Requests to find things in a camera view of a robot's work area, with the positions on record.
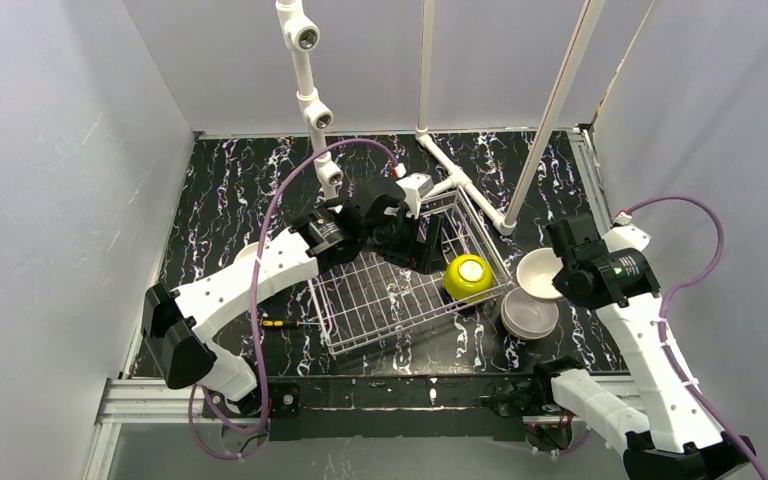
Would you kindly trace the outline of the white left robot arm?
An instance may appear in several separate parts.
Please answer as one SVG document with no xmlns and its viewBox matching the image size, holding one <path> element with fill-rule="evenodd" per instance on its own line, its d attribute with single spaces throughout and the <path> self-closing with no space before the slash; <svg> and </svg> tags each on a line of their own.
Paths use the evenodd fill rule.
<svg viewBox="0 0 768 480">
<path fill-rule="evenodd" d="M 253 392 L 265 367 L 216 344 L 230 321 L 274 294 L 371 252 L 421 274 L 446 267 L 441 214 L 421 210 L 441 193 L 426 174 L 379 178 L 353 194 L 322 202 L 271 239 L 241 251 L 228 267 L 174 289 L 162 283 L 144 296 L 141 332 L 165 385 L 200 385 L 239 401 Z"/>
</svg>

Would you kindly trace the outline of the beige bowl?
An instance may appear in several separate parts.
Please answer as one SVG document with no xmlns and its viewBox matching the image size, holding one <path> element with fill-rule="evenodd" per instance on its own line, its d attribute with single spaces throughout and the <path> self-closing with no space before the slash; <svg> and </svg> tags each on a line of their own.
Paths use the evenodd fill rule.
<svg viewBox="0 0 768 480">
<path fill-rule="evenodd" d="M 539 248 L 525 254 L 519 261 L 515 278 L 518 286 L 538 300 L 557 301 L 563 298 L 553 284 L 563 264 L 552 248 Z"/>
</svg>

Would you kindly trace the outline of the yellow-green bowl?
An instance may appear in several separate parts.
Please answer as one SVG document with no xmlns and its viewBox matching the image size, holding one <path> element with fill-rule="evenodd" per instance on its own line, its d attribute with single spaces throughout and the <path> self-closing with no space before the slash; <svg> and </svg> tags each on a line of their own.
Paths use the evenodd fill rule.
<svg viewBox="0 0 768 480">
<path fill-rule="evenodd" d="M 443 289 L 456 301 L 483 301 L 494 283 L 489 263 L 473 254 L 455 257 L 443 274 Z"/>
</svg>

